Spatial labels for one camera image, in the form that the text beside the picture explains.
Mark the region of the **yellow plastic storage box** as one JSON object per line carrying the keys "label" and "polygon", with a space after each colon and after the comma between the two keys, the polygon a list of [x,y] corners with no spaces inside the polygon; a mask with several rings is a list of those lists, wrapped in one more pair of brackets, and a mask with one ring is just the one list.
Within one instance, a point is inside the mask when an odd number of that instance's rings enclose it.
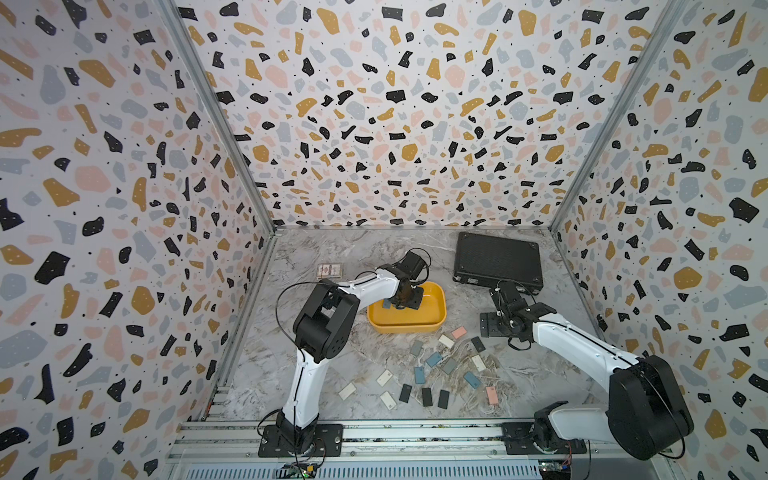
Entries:
{"label": "yellow plastic storage box", "polygon": [[384,300],[381,300],[367,308],[369,323],[382,334],[430,333],[438,330],[447,318],[445,292],[440,285],[431,281],[422,287],[423,300],[417,310],[398,310],[394,306],[384,309]]}

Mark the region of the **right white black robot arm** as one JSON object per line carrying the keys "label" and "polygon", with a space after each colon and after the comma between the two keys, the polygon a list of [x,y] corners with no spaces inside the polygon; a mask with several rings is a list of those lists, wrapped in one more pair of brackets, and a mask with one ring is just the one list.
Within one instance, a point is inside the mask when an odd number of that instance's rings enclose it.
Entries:
{"label": "right white black robot arm", "polygon": [[538,410],[524,439],[543,453],[555,453],[572,440],[620,446],[637,460],[664,455],[684,445],[694,422],[671,366],[656,356],[636,356],[569,322],[541,302],[527,303],[512,282],[490,289],[509,346],[537,345],[576,366],[602,387],[608,401],[598,406],[555,402]]}

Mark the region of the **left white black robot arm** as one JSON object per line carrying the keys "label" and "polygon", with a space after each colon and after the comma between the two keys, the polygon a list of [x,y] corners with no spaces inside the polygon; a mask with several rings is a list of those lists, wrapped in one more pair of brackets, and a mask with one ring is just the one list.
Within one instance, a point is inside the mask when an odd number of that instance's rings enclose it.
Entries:
{"label": "left white black robot arm", "polygon": [[430,254],[417,247],[349,282],[321,279],[312,284],[288,336],[296,347],[297,363],[288,398],[276,418],[277,431],[293,452],[303,453],[314,444],[330,360],[346,346],[358,312],[383,300],[397,309],[418,309],[431,263]]}

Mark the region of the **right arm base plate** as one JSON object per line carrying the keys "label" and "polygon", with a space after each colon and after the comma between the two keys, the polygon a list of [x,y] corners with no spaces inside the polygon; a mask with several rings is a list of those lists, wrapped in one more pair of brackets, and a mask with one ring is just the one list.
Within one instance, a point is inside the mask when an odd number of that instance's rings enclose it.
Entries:
{"label": "right arm base plate", "polygon": [[533,422],[504,422],[501,424],[501,440],[507,455],[566,455],[586,454],[583,440],[562,440],[552,437],[538,440]]}

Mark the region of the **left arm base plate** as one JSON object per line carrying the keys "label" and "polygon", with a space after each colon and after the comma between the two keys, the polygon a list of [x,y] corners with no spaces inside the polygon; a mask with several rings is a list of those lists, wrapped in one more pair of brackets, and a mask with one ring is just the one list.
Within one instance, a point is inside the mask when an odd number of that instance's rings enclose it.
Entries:
{"label": "left arm base plate", "polygon": [[300,433],[269,425],[262,433],[258,457],[339,457],[343,436],[344,425],[341,423],[320,423]]}

